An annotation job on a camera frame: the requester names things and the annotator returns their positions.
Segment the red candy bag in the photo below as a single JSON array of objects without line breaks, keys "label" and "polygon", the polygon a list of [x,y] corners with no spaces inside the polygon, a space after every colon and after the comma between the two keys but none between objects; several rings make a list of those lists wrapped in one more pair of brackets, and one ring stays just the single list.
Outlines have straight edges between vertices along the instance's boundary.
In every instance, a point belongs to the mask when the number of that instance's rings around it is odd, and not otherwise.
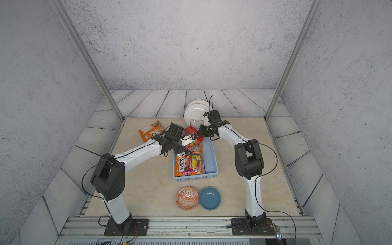
[{"label": "red candy bag", "polygon": [[185,130],[186,130],[186,137],[192,136],[193,140],[196,140],[198,144],[201,144],[204,141],[204,137],[199,135],[198,130],[196,128],[189,126]]}]

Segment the light blue plastic basket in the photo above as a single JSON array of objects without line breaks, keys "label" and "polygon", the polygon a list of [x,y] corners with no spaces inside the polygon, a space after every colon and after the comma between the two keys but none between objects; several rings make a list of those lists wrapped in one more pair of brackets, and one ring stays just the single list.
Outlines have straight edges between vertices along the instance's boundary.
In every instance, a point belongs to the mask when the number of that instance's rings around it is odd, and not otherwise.
[{"label": "light blue plastic basket", "polygon": [[215,178],[218,173],[218,165],[215,155],[215,150],[213,146],[212,140],[209,138],[204,138],[203,141],[203,166],[206,173],[200,175],[191,175],[191,176],[179,176],[175,177],[175,164],[176,164],[176,154],[173,152],[173,174],[172,177],[174,180],[180,181],[193,181],[193,180],[201,180],[201,179],[208,179],[208,178]]}]

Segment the teal candy bag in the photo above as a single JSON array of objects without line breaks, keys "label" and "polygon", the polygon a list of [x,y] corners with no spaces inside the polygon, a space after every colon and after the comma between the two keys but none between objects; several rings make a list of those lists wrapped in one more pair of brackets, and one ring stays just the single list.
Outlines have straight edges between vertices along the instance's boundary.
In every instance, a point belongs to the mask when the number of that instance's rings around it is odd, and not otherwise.
[{"label": "teal candy bag", "polygon": [[203,144],[196,141],[185,146],[188,155],[203,154]]}]

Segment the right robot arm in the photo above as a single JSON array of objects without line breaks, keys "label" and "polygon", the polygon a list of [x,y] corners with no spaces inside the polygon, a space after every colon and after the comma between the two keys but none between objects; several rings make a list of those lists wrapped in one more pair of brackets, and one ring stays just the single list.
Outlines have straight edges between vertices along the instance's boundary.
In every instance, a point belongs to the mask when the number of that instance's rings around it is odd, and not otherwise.
[{"label": "right robot arm", "polygon": [[217,136],[233,147],[235,168],[245,182],[246,227],[249,230],[261,227],[266,223],[267,217],[261,198],[260,176],[264,169],[264,161],[259,142],[238,133],[228,121],[221,119],[217,110],[203,114],[198,135],[209,138]]}]

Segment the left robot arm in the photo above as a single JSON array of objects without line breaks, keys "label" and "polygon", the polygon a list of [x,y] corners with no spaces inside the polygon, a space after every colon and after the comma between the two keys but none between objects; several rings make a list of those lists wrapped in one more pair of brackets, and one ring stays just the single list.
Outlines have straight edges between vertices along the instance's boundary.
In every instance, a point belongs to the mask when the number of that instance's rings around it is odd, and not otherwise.
[{"label": "left robot arm", "polygon": [[165,155],[170,151],[184,155],[185,146],[197,138],[187,136],[183,127],[171,123],[168,130],[153,135],[140,146],[115,155],[102,155],[91,177],[91,184],[104,200],[112,222],[118,226],[132,222],[132,215],[123,197],[127,172],[153,157]]}]

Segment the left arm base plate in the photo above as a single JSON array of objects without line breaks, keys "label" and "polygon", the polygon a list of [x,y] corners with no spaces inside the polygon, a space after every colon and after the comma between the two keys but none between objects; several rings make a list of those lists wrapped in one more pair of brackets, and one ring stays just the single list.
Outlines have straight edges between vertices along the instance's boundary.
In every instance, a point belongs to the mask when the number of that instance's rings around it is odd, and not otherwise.
[{"label": "left arm base plate", "polygon": [[128,218],[122,224],[117,224],[113,219],[110,219],[104,236],[147,236],[149,222],[150,220],[145,218]]}]

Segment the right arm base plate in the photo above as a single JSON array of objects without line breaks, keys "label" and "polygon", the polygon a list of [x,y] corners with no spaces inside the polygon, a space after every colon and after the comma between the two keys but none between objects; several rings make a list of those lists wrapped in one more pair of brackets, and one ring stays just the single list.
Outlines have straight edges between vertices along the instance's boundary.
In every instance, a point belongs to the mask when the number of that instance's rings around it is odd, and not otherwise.
[{"label": "right arm base plate", "polygon": [[227,228],[231,229],[234,236],[275,236],[277,234],[275,225],[269,218],[262,220],[260,224],[249,218],[232,218]]}]

